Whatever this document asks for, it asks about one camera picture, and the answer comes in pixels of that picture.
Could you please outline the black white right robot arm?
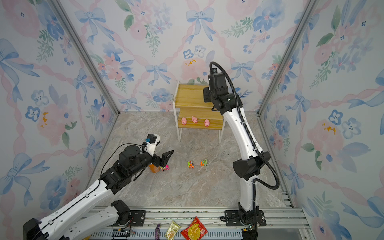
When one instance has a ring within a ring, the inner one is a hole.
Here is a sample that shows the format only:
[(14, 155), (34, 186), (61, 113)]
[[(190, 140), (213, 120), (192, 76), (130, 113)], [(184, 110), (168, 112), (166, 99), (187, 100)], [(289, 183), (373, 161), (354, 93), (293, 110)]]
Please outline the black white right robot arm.
[(214, 73), (208, 76), (209, 87), (204, 88), (204, 102), (213, 103), (213, 111), (220, 112), (229, 124), (238, 143), (241, 158), (233, 162), (236, 175), (241, 179), (239, 221), (249, 226), (255, 223), (257, 211), (256, 179), (260, 169), (265, 165), (259, 156), (263, 150), (255, 141), (240, 97), (236, 92), (230, 92), (227, 79), (223, 73)]

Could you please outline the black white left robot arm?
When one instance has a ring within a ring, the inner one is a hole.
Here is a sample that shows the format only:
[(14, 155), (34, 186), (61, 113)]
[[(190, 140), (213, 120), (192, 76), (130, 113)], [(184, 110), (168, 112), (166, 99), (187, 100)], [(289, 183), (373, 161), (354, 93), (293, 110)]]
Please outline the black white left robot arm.
[(146, 143), (144, 147), (130, 145), (119, 159), (103, 173), (88, 189), (71, 200), (64, 207), (41, 219), (30, 219), (23, 226), (25, 240), (81, 240), (93, 231), (117, 224), (127, 226), (133, 216), (131, 209), (122, 200), (111, 203), (103, 211), (86, 219), (83, 216), (100, 202), (122, 190), (142, 174), (149, 166), (165, 167), (173, 150), (160, 157), (154, 153), (156, 144)]

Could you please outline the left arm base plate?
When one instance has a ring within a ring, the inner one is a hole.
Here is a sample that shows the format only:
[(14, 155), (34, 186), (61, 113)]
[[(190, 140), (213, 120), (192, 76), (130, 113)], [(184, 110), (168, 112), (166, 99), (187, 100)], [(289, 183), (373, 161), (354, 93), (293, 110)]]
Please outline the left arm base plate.
[(110, 227), (142, 227), (146, 218), (145, 210), (131, 210), (119, 215), (116, 223)]

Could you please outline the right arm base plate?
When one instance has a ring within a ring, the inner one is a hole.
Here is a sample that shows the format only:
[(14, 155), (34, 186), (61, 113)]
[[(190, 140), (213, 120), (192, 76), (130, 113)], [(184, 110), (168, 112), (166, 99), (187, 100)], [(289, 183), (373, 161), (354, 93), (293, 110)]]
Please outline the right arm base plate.
[(237, 210), (226, 210), (224, 216), (220, 217), (222, 222), (226, 223), (227, 227), (265, 227), (267, 225), (266, 217), (263, 211), (256, 210), (256, 214), (248, 211), (246, 214), (240, 216)]

